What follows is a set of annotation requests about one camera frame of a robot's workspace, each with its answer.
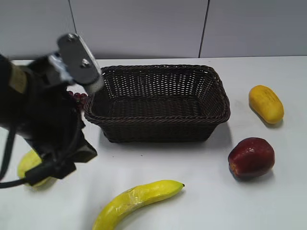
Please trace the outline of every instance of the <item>panel seam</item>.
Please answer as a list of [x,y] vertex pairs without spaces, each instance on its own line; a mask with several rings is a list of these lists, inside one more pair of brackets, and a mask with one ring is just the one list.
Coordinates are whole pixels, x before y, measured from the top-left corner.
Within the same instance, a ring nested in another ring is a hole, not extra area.
[[73,23],[73,28],[75,30],[75,33],[77,34],[77,28],[76,28],[76,23],[75,23],[75,18],[73,17],[72,13],[72,8],[71,8],[71,0],[68,0],[69,8],[71,10],[71,18],[72,18],[72,23]]
[[204,36],[205,36],[205,30],[206,30],[206,24],[207,24],[209,6],[210,6],[210,0],[208,0],[208,3],[207,3],[207,9],[206,9],[205,20],[204,20],[204,23],[203,23],[203,29],[202,29],[202,35],[201,35],[201,45],[200,45],[200,50],[199,50],[199,53],[198,53],[198,58],[201,57],[202,43],[203,43],[203,38],[204,38]]

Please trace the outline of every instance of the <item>apple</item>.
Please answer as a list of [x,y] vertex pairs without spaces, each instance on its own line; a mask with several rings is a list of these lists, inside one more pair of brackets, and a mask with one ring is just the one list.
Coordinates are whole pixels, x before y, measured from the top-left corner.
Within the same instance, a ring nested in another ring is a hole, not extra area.
[[251,179],[266,174],[275,164],[272,146],[261,138],[246,138],[228,156],[229,169],[238,179]]

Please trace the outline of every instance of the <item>banana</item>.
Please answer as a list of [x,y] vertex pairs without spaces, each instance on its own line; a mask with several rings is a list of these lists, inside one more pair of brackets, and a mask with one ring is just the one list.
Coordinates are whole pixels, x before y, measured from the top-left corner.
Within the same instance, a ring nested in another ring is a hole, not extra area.
[[97,217],[92,230],[113,230],[131,212],[176,195],[184,184],[163,180],[129,189],[115,197]]

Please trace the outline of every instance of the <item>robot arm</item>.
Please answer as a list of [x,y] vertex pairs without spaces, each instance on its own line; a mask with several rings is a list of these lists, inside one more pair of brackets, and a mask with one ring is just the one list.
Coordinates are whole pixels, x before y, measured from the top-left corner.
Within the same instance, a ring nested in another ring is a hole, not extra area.
[[101,70],[78,35],[62,36],[58,47],[57,53],[28,66],[15,66],[0,55],[0,97],[5,98],[0,126],[9,130],[0,181],[9,165],[15,134],[42,159],[25,178],[0,183],[0,188],[34,185],[49,176],[62,179],[76,169],[75,162],[88,162],[97,155],[84,138],[80,110],[66,89],[77,83],[88,94],[98,91],[104,84]]

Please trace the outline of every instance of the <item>wicker basket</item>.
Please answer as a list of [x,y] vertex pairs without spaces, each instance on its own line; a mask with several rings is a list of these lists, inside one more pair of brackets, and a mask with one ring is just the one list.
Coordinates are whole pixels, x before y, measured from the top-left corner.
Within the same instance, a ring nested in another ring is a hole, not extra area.
[[102,72],[105,87],[89,97],[85,118],[111,142],[204,141],[230,117],[211,67],[111,66]]

